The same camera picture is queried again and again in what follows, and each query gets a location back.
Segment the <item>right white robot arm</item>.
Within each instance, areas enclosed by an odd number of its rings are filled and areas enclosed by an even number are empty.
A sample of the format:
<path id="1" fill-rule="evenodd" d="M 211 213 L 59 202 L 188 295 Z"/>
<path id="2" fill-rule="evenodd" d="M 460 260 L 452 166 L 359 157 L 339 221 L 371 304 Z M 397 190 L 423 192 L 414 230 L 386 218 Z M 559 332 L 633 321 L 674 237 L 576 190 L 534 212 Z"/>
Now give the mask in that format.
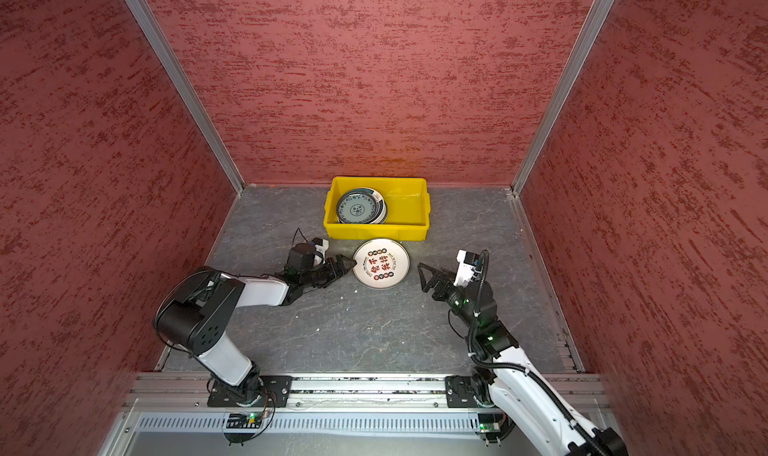
<path id="1" fill-rule="evenodd" d="M 626 455 L 622 437 L 600 429 L 569 404 L 534 367 L 497 315 L 487 264 L 458 284 L 457 275 L 424 263 L 417 266 L 421 289 L 444 302 L 468 329 L 467 353 L 474 364 L 475 398 L 493 405 L 519 428 L 542 455 Z"/>

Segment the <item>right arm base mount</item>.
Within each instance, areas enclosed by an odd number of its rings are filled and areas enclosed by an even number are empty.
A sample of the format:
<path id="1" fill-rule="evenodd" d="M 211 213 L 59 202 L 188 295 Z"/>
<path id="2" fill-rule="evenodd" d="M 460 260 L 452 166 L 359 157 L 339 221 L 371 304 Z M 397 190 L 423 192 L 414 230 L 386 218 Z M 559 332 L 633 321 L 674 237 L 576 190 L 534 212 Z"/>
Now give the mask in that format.
<path id="1" fill-rule="evenodd" d="M 444 379 L 449 408 L 495 408 L 488 385 L 480 376 L 452 375 Z"/>

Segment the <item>white plate red characters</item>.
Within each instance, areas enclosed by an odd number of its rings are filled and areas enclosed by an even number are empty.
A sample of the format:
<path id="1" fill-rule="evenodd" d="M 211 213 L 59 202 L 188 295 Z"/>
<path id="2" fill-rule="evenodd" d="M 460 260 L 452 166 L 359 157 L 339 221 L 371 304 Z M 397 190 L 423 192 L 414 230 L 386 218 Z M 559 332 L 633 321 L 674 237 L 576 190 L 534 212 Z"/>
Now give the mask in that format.
<path id="1" fill-rule="evenodd" d="M 406 249 L 391 239 L 378 238 L 357 248 L 354 276 L 372 289 L 389 289 L 403 282 L 410 270 L 411 259 Z"/>

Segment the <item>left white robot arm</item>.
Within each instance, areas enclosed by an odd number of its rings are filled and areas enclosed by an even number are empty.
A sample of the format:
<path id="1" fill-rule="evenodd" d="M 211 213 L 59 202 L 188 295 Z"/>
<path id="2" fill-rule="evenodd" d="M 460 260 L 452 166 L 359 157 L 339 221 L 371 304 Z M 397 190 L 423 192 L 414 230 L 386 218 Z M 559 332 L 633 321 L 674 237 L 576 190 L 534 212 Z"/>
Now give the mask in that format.
<path id="1" fill-rule="evenodd" d="M 324 289 L 355 268 L 354 259 L 328 256 L 327 249 L 321 238 L 298 243 L 275 274 L 247 276 L 202 267 L 170 291 L 153 329 L 166 346 L 206 368 L 214 387 L 235 405 L 264 402 L 269 392 L 260 370 L 227 335 L 229 321 L 241 308 L 289 306 L 308 290 Z"/>

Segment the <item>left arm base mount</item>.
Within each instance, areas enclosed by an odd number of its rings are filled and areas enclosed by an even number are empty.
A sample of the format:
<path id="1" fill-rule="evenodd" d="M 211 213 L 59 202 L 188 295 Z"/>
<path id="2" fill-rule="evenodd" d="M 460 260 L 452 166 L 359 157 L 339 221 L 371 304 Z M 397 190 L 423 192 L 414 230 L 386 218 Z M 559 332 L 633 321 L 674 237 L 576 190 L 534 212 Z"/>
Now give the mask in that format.
<path id="1" fill-rule="evenodd" d="M 294 378 L 291 376 L 255 376 L 239 386 L 230 386 L 212 377 L 207 385 L 210 408 L 284 408 Z"/>

